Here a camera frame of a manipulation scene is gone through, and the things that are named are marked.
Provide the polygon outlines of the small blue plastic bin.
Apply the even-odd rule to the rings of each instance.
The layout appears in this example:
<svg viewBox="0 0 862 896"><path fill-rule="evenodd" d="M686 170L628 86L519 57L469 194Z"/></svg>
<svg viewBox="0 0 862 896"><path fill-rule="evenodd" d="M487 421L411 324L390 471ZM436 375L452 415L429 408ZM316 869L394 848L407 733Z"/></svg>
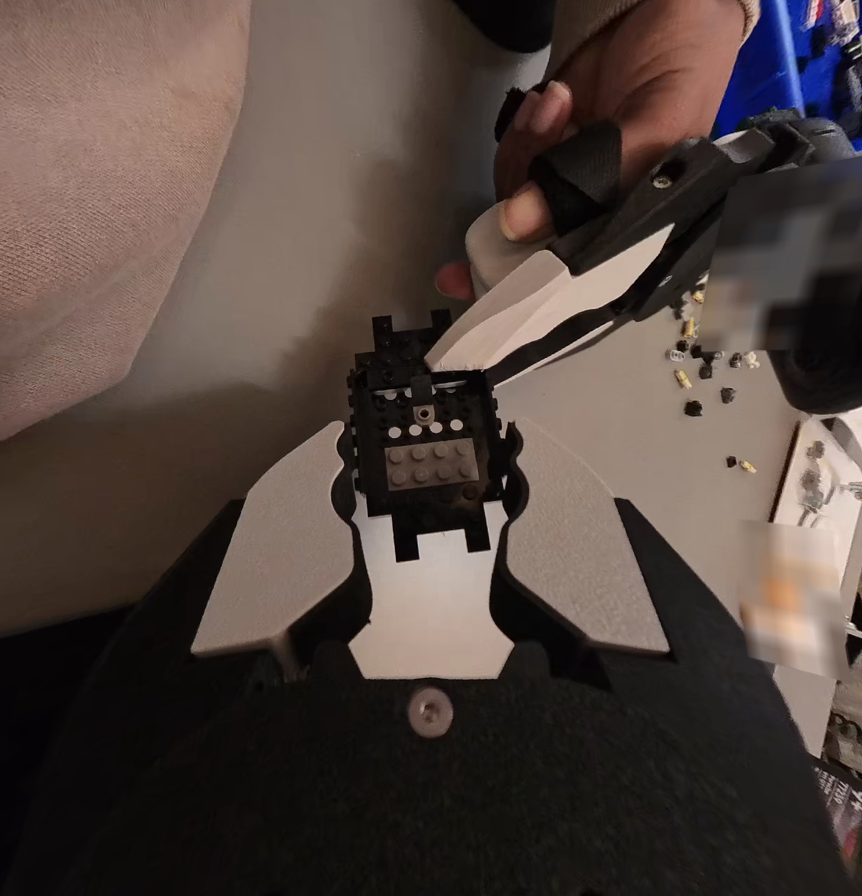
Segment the small blue plastic bin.
<svg viewBox="0 0 862 896"><path fill-rule="evenodd" d="M713 138L737 131L744 120L773 109L793 109L811 118L805 112L788 2L803 1L761 2L760 20L739 51Z"/></svg>

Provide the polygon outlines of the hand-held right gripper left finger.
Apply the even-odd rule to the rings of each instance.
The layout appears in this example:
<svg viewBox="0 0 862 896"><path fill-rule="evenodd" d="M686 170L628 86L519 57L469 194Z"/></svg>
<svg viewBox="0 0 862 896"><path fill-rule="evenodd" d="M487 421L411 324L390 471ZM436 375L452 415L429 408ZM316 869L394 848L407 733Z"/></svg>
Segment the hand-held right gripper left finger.
<svg viewBox="0 0 862 896"><path fill-rule="evenodd" d="M191 643L198 657L267 649L286 678L310 665L308 615L355 570L346 427L333 421L252 486Z"/></svg>

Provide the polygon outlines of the white book stand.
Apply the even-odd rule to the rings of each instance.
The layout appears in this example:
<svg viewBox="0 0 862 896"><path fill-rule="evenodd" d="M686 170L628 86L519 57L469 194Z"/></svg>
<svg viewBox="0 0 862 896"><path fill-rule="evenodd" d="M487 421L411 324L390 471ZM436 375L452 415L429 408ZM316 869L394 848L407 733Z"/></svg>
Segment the white book stand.
<svg viewBox="0 0 862 896"><path fill-rule="evenodd" d="M862 408L837 416L829 428L836 441L860 470L862 482ZM855 487L862 493L862 487ZM854 498L854 529L841 580L840 596L850 633L862 636L862 498Z"/></svg>

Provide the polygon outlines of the person's left hand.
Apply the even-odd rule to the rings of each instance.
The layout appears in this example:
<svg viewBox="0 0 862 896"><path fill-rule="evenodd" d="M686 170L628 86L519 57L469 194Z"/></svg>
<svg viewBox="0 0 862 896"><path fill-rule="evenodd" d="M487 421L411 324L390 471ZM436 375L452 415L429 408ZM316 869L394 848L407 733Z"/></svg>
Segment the person's left hand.
<svg viewBox="0 0 862 896"><path fill-rule="evenodd" d="M554 234L537 155L583 126L621 130L619 196L683 140L709 135L759 2L557 2L541 92L529 91L496 151L499 228L512 242Z"/></svg>

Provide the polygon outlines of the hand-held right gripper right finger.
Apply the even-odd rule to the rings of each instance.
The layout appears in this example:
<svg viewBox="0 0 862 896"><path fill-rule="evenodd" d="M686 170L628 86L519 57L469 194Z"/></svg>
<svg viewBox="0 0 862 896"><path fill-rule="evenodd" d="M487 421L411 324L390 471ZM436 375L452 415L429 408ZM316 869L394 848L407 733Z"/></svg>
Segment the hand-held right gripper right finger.
<svg viewBox="0 0 862 896"><path fill-rule="evenodd" d="M670 647L617 509L578 454L529 419L514 421L526 499L508 525L505 568L572 633L597 647Z"/></svg>

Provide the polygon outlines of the black toy brick car chassis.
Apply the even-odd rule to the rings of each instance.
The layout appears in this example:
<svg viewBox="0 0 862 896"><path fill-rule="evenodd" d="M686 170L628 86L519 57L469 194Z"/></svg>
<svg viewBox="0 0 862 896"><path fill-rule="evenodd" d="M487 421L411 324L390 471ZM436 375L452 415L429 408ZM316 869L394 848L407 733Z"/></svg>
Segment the black toy brick car chassis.
<svg viewBox="0 0 862 896"><path fill-rule="evenodd" d="M425 363L451 323L447 309L419 329L373 317L373 347L347 376L356 489L369 517L390 517L398 562L418 559L418 538L434 533L462 532L468 552L489 550L485 507L503 496L504 439L487 375Z"/></svg>

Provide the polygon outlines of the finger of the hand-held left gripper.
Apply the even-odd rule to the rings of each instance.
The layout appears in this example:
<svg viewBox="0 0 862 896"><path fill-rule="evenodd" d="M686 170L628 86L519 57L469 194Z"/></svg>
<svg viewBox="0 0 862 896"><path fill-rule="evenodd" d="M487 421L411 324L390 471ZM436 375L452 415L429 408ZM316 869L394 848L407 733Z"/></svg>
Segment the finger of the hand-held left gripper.
<svg viewBox="0 0 862 896"><path fill-rule="evenodd" d="M492 368L570 317L621 297L656 259L672 230L667 225L578 276L552 252L535 252L447 330L425 364L435 373Z"/></svg>
<svg viewBox="0 0 862 896"><path fill-rule="evenodd" d="M616 314L576 314L556 325L547 334L519 346L502 360L485 369L491 387L508 383L572 348L609 326Z"/></svg>

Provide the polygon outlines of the toy set box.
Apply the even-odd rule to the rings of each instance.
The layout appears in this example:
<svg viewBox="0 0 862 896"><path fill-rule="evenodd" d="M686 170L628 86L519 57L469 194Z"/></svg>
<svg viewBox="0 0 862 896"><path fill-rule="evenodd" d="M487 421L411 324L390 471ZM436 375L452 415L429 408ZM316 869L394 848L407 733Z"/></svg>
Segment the toy set box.
<svg viewBox="0 0 862 896"><path fill-rule="evenodd" d="M821 759L814 759L813 765L840 856L862 880L862 778Z"/></svg>

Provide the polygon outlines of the heap of mixed colourful bricks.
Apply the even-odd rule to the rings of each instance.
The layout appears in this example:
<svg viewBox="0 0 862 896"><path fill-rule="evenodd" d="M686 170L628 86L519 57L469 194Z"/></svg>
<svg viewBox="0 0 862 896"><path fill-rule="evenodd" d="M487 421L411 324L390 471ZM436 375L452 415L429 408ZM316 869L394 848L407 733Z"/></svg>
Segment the heap of mixed colourful bricks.
<svg viewBox="0 0 862 896"><path fill-rule="evenodd" d="M787 5L806 115L834 121L862 151L862 1Z"/></svg>

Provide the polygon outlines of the person's left forearm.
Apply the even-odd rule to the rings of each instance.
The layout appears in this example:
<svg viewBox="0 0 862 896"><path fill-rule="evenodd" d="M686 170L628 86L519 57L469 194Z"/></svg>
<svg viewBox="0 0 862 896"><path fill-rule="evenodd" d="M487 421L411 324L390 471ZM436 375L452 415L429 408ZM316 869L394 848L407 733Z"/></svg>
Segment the person's left forearm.
<svg viewBox="0 0 862 896"><path fill-rule="evenodd" d="M760 15L757 1L557 2L547 75L616 85L728 68Z"/></svg>

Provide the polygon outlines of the grey desk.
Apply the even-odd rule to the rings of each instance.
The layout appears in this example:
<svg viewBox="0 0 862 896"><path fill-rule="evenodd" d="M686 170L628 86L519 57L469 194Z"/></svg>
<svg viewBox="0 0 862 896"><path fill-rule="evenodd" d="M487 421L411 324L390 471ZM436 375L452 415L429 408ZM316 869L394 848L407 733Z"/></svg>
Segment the grey desk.
<svg viewBox="0 0 862 896"><path fill-rule="evenodd" d="M347 412L371 317L426 322L492 204L522 62L449 2L254 2L242 112L129 375L0 444L0 635L142 599L224 505ZM766 358L683 415L665 310L497 392L631 500L737 615L742 521L769 514L796 414ZM725 459L757 468L748 474Z"/></svg>

